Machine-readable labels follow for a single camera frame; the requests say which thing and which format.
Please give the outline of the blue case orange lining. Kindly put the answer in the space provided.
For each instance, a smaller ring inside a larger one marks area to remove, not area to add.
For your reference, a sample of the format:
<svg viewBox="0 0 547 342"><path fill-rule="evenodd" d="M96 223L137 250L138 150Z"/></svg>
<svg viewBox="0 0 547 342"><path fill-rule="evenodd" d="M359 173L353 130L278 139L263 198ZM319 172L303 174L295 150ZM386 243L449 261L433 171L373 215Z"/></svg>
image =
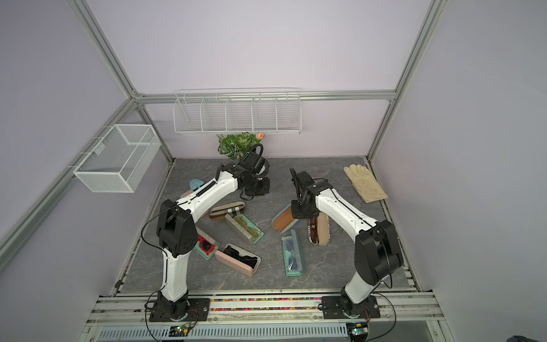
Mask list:
<svg viewBox="0 0 547 342"><path fill-rule="evenodd" d="M291 229L298 220L293 217L291 204L289 204L272 219L272 228L279 233L284 233Z"/></svg>

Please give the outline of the pink hard glasses case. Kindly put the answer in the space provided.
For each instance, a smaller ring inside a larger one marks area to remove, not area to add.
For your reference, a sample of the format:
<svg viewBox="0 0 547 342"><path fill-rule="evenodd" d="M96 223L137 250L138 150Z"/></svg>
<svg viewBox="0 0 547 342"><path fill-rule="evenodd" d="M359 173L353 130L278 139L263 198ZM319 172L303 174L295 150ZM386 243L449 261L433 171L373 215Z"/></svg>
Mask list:
<svg viewBox="0 0 547 342"><path fill-rule="evenodd" d="M186 192L184 192L181 196L180 196L180 199L184 199L184 198L188 198L188 197L192 197L194 195L194 191L193 190L188 190Z"/></svg>

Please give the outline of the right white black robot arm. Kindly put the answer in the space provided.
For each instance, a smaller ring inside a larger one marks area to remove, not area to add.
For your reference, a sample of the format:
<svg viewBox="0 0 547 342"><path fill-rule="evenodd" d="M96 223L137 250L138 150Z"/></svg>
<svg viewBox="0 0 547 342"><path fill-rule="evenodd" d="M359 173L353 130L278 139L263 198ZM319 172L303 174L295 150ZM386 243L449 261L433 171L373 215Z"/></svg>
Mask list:
<svg viewBox="0 0 547 342"><path fill-rule="evenodd" d="M346 311L354 315L380 283L404 264L395 226L361 212L327 180L313 179L307 172L293 168L290 172L296 189L296 199L291 201L293 218L310 219L324 213L354 242L356 273L340 294Z"/></svg>

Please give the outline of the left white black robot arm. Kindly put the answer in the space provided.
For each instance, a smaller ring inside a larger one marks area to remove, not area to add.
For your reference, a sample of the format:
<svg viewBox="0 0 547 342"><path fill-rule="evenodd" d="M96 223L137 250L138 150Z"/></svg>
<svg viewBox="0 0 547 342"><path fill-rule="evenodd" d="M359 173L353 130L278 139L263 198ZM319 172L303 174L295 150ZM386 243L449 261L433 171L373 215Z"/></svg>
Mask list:
<svg viewBox="0 0 547 342"><path fill-rule="evenodd" d="M215 177L186 197L162 203L156 234L164 257L160 303L179 309L187 300L187 267L190 252L198 243L195 224L213 205L233 192L248 201L269 193L269 162L257 143L239 162L220 165Z"/></svg>

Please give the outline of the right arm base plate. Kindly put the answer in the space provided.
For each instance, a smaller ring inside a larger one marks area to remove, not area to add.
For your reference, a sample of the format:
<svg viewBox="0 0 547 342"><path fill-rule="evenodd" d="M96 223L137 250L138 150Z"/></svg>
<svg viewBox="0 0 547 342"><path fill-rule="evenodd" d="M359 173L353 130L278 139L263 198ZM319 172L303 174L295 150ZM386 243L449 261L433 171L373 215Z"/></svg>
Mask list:
<svg viewBox="0 0 547 342"><path fill-rule="evenodd" d="M318 305L324 319L379 319L380 310L374 296L355 304L350 299L338 296L323 296Z"/></svg>

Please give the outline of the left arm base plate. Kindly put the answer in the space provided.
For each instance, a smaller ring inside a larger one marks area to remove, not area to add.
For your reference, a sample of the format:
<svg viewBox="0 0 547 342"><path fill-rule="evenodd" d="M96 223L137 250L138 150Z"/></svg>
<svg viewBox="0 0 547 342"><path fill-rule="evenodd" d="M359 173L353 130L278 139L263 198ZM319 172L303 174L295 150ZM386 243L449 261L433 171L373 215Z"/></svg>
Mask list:
<svg viewBox="0 0 547 342"><path fill-rule="evenodd" d="M161 299L146 303L145 308L151 322L200 322L207 320L210 304L208 298L181 299L174 304Z"/></svg>

